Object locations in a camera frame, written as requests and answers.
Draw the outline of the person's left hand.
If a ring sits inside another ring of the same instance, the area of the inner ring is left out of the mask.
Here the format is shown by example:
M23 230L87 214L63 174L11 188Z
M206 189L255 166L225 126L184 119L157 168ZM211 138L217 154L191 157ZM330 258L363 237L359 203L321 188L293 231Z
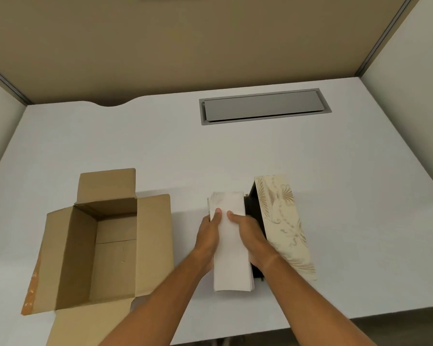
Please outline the person's left hand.
M206 262L212 260L219 244L219 227L210 225L211 218L210 215L202 218L193 249L193 252Z

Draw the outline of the person's right hand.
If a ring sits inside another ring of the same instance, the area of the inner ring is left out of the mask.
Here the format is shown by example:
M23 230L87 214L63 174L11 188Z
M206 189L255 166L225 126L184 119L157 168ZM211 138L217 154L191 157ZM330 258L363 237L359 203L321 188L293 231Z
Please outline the person's right hand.
M243 222L238 226L242 242L248 250L250 262L264 273L279 256L277 250L267 241L258 222L253 217L243 215Z

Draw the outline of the stack of white paper tissues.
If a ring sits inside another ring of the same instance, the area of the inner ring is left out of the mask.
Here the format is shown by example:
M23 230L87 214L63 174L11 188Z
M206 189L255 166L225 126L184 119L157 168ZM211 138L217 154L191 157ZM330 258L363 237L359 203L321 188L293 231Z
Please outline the stack of white paper tissues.
M246 215L243 192L213 192L208 198L210 218L221 209L218 226L219 244L214 254L214 291L253 291L254 277L249 253L239 233L239 225L228 219L227 212Z

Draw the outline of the person's left forearm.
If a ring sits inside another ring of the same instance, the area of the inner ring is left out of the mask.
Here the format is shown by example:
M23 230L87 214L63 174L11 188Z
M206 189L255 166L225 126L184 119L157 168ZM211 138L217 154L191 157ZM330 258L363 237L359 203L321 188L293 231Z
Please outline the person's left forearm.
M195 247L99 346L169 346L214 252L215 247Z

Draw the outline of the person's right forearm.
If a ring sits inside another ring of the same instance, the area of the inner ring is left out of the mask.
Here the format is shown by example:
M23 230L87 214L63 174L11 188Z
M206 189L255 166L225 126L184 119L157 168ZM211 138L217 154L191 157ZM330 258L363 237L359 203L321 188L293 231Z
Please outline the person's right forearm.
M376 346L282 256L250 254L263 273L300 346Z

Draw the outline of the cream floral tissue box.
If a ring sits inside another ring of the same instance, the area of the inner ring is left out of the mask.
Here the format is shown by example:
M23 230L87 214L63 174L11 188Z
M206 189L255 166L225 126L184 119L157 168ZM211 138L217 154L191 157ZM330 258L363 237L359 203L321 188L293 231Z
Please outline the cream floral tissue box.
M307 281L317 280L289 180L284 174L256 176L244 197L246 215L267 241Z

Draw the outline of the open brown cardboard box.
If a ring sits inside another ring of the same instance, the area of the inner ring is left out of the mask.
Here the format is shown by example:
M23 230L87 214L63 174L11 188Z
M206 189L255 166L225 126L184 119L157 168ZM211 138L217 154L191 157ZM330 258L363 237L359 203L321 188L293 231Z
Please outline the open brown cardboard box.
M98 346L174 268L169 194L137 197L136 170L82 173L46 215L22 315L55 311L46 346Z

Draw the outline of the beige desk partition panel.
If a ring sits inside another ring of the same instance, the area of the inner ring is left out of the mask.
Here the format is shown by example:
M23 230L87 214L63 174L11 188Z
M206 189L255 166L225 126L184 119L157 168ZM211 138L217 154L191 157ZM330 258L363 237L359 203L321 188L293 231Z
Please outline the beige desk partition panel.
M107 106L352 77L405 2L0 0L0 75L33 104Z

